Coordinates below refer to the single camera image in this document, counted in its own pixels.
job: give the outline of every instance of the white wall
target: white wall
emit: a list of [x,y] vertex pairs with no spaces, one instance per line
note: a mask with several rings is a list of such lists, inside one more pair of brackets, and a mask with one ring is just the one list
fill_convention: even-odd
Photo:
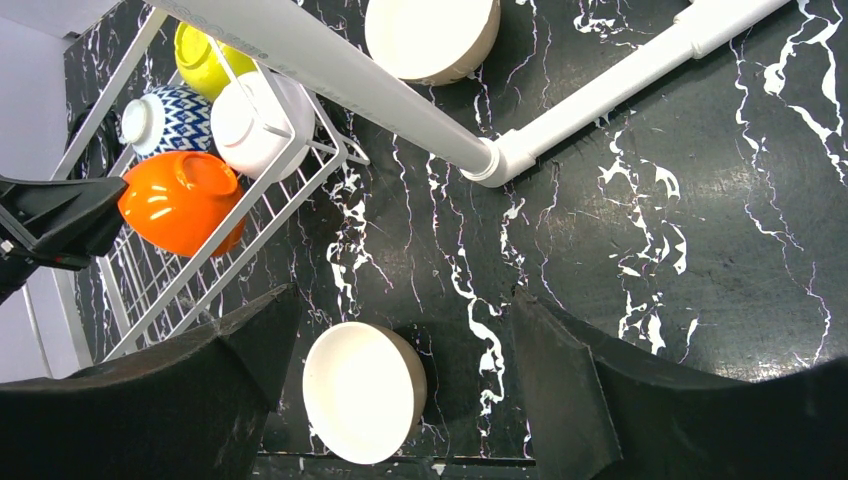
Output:
[[[0,175],[48,180],[59,164],[67,132],[67,46],[64,40],[0,17]],[[30,289],[39,325],[48,337],[51,365],[54,358],[57,362],[54,374],[64,376],[79,367],[72,358],[74,347],[65,333],[67,321],[53,278],[51,270],[40,269]],[[17,292],[0,305],[0,382],[46,375],[23,295]]]
[[83,33],[118,0],[0,0],[0,16],[56,38]]

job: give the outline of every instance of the marble surface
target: marble surface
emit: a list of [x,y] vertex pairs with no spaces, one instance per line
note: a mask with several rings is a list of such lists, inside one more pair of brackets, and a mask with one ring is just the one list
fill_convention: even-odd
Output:
[[[298,3],[365,49],[367,1]],[[503,0],[483,66],[419,92],[495,138],[686,5]],[[326,451],[305,418],[302,363],[322,331],[359,320],[410,340],[431,380],[402,455],[531,457],[506,315],[516,283],[662,358],[732,378],[773,378],[848,353],[845,12],[844,0],[790,2],[501,189],[339,115],[373,164],[331,177],[212,306],[223,312],[288,281],[303,294],[308,315],[263,448]],[[140,1],[121,4],[68,51],[71,115],[96,98],[147,13]],[[173,29],[154,41],[120,108],[173,72]],[[78,306],[103,358],[116,331],[98,279],[96,270],[78,276]]]

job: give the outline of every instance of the blue zigzag pattern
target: blue zigzag pattern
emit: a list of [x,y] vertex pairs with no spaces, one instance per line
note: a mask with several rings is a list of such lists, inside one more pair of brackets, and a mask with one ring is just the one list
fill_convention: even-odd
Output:
[[209,116],[212,105],[206,98],[189,87],[158,87],[150,91],[165,106],[165,130],[162,139],[149,158],[175,150],[209,150],[212,145],[212,128]]

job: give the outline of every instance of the pvc pipe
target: pvc pipe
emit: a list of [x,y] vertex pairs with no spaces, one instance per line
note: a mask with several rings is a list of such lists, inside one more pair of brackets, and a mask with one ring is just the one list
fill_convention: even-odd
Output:
[[[698,0],[674,25],[520,130],[495,141],[507,158],[535,159],[673,70],[730,41],[789,0]],[[521,172],[505,172],[517,175]]]
[[496,152],[291,0],[146,0],[473,173]]

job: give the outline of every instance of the beige bowl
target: beige bowl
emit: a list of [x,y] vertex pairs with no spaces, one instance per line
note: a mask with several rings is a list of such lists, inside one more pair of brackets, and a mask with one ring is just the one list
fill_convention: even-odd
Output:
[[386,328],[341,323],[321,334],[306,357],[309,422],[324,445],[349,462],[370,465],[394,455],[426,400],[418,354]]
[[477,69],[495,43],[500,0],[371,0],[365,42],[395,77],[446,85]]

